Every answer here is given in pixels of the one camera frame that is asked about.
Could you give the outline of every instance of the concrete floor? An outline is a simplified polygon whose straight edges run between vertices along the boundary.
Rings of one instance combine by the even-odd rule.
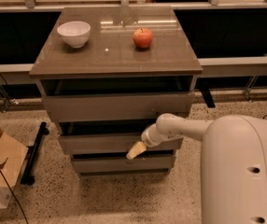
[[[241,92],[226,95],[213,92],[216,108],[207,108],[199,93],[189,119],[216,119],[229,114],[262,118],[267,115],[267,93]],[[185,138],[177,152],[175,167],[167,174],[136,174],[81,177],[74,172],[68,156],[57,143],[58,133],[47,113],[34,106],[12,106],[0,112],[1,128],[25,145],[35,140],[40,122],[50,134],[39,150],[32,186],[18,184],[15,194],[29,223],[201,223],[201,143]],[[12,198],[0,210],[0,223],[25,223]]]

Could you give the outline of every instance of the brown tabletop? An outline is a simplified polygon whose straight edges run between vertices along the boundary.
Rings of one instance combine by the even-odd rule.
[[[86,45],[72,49],[57,28],[67,21],[91,25]],[[136,29],[153,33],[149,49],[133,42]],[[69,7],[57,20],[30,72],[33,78],[134,77],[200,74],[202,67],[170,7]]]

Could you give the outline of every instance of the apple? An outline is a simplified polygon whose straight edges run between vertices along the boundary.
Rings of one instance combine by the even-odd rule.
[[[140,49],[147,49],[150,47],[153,39],[153,33],[148,28],[139,28],[133,33],[133,42]]]

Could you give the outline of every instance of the bowl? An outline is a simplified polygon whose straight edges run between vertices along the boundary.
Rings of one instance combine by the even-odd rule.
[[[90,25],[85,21],[70,21],[57,29],[62,40],[72,48],[81,48],[89,40]]]

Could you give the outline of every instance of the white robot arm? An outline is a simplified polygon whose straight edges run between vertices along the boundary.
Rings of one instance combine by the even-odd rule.
[[[163,114],[143,131],[140,144],[146,149],[183,136],[202,141],[203,224],[267,224],[267,120],[190,120]]]

